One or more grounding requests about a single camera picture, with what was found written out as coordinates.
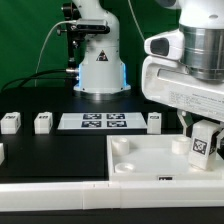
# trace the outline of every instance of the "robotic manipulator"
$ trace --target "robotic manipulator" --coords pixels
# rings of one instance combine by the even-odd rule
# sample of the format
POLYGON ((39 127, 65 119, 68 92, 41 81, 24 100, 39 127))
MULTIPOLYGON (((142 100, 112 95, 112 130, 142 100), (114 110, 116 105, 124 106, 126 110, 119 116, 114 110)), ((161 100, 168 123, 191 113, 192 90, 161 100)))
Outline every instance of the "robotic manipulator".
POLYGON ((130 92, 126 83, 126 66, 119 56, 119 21, 102 9, 99 0, 72 0, 64 4, 67 24, 69 67, 76 68, 78 84, 74 93, 92 100, 110 100, 130 92), (74 49, 86 43, 84 60, 77 66, 74 49))
POLYGON ((224 137, 224 1, 156 2, 181 9, 179 29, 145 41, 149 56, 143 63, 142 91, 149 100, 177 108, 185 128, 192 123, 188 112, 213 119, 194 124, 189 136, 189 162, 206 169, 204 157, 212 155, 215 144, 220 148, 224 137), (206 149, 203 156, 195 150, 198 144, 206 149))

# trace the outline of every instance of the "white block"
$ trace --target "white block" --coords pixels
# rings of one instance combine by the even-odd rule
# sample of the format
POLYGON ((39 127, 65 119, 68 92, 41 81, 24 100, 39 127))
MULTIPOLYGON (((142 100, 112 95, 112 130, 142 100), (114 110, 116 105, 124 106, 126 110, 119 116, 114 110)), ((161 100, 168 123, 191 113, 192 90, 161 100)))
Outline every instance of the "white block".
POLYGON ((5 154, 4 154, 4 147, 3 144, 0 144, 0 165, 3 163, 5 159, 5 154))
POLYGON ((1 120, 1 133, 16 134, 20 126, 21 126, 20 113, 17 112, 7 113, 1 120))
POLYGON ((212 170, 217 151, 217 140, 213 135, 218 131, 220 131, 220 125, 210 121, 202 120, 194 124, 188 158, 191 165, 203 170, 212 170))
POLYGON ((53 126, 52 113, 39 113, 34 121, 35 134, 49 134, 53 126))
POLYGON ((149 113, 148 114, 148 134, 161 134, 162 127, 162 114, 161 113, 149 113))

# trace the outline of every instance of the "green backdrop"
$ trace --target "green backdrop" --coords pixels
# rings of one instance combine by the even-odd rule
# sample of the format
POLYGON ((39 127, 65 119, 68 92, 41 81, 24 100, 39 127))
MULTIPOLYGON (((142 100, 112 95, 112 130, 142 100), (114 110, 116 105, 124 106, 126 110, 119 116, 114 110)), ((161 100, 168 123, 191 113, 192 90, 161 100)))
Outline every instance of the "green backdrop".
MULTIPOLYGON (((54 24, 64 19, 61 6, 68 2, 0 0, 0 87, 10 80, 35 73, 45 37, 54 24)), ((120 57, 127 65, 127 82, 139 86, 146 54, 128 1, 100 2, 103 8, 115 14, 120 21, 120 57)), ((161 8, 154 0, 132 0, 132 4, 145 38, 178 27, 178 11, 161 8)), ((44 51, 40 71, 65 68, 66 47, 66 35, 58 37, 54 33, 44 51)), ((39 85, 63 85, 63 82, 41 81, 39 85)))

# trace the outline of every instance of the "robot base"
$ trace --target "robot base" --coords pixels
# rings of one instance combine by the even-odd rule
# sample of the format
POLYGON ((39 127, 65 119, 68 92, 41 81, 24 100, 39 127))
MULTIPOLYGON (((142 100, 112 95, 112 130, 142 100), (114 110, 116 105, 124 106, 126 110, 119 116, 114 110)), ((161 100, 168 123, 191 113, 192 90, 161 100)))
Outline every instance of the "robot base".
POLYGON ((77 89, 73 90, 73 95, 76 97, 81 97, 93 101, 104 101, 104 100, 115 100, 121 97, 127 97, 131 94, 131 87, 127 86, 120 92, 115 93, 89 93, 79 91, 77 89))

